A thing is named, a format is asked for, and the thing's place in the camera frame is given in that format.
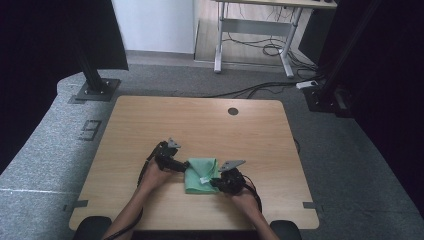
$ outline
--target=wooden table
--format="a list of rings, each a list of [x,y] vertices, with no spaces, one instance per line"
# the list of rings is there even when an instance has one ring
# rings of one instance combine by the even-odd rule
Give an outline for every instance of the wooden table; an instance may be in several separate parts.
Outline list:
[[[219,4],[218,16],[218,43],[215,49],[215,65],[214,72],[221,72],[222,63],[222,33],[245,33],[257,35],[271,35],[285,37],[286,44],[280,50],[280,58],[283,63],[284,70],[288,78],[293,78],[294,74],[288,59],[288,52],[293,41],[294,34],[299,23],[300,15],[303,8],[314,9],[335,9],[337,4],[332,0],[330,3],[313,0],[215,0]],[[286,6],[296,8],[291,23],[269,22],[269,21],[252,21],[245,19],[230,19],[225,17],[225,5],[230,3]]]
[[[230,115],[236,108],[237,115]],[[122,96],[93,160],[70,228],[88,216],[118,215],[133,194],[147,156],[172,137],[182,146],[175,159],[244,159],[238,169],[262,198],[268,222],[291,220],[301,229],[319,225],[284,108],[279,101]],[[246,230],[252,226],[222,194],[184,192],[184,174],[173,176],[147,202],[136,229]]]

